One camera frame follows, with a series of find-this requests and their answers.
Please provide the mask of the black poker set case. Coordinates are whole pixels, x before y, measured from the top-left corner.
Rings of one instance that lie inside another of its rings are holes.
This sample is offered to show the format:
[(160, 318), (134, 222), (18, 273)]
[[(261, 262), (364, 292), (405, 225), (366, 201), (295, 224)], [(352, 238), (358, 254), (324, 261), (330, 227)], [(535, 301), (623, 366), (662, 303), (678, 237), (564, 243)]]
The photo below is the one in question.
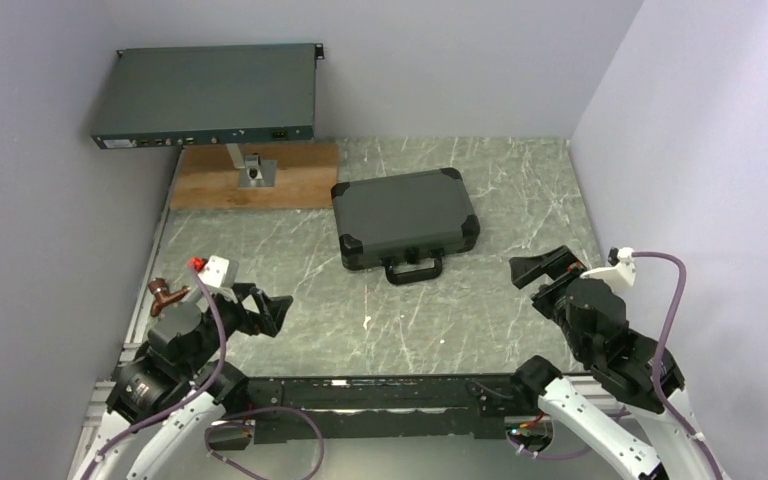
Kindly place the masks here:
[(343, 267), (382, 268), (396, 286), (438, 278), (443, 259), (472, 250), (481, 232), (454, 167), (339, 182), (330, 195)]

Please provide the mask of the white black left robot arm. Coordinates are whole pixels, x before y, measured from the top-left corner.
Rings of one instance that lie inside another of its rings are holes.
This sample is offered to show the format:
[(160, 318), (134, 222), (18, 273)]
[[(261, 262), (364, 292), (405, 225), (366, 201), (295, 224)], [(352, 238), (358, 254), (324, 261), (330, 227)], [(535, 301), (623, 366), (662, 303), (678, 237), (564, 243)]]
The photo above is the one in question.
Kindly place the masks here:
[(255, 407), (251, 380), (227, 358), (232, 334), (276, 336), (293, 304), (253, 283), (172, 292), (151, 280), (157, 323), (116, 367), (101, 427), (77, 479), (154, 479), (197, 432)]

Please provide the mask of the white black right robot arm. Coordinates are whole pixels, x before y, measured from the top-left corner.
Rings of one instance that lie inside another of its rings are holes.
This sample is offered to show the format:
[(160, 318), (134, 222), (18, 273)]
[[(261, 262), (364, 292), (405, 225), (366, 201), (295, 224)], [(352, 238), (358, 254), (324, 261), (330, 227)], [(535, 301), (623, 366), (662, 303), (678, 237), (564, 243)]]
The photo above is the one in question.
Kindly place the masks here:
[[(636, 260), (660, 259), (677, 269), (677, 282), (658, 338), (631, 328), (618, 292), (633, 286)], [(545, 413), (562, 423), (624, 479), (725, 479), (693, 415), (684, 375), (667, 341), (686, 287), (687, 267), (665, 252), (614, 248), (607, 265), (589, 269), (565, 245), (509, 261), (522, 289), (542, 276), (532, 306), (563, 333), (573, 357), (636, 419), (640, 440), (592, 406), (550, 361), (533, 356), (510, 377), (507, 399), (524, 415)]]

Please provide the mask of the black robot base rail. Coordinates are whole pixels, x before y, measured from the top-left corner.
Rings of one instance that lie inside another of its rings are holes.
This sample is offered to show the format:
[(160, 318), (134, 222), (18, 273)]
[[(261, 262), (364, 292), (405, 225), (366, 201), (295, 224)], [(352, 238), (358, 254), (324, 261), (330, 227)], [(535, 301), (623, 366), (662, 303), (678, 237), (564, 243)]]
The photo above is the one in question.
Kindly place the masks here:
[(256, 444), (469, 436), (502, 439), (541, 415), (510, 373), (248, 377), (219, 400)]

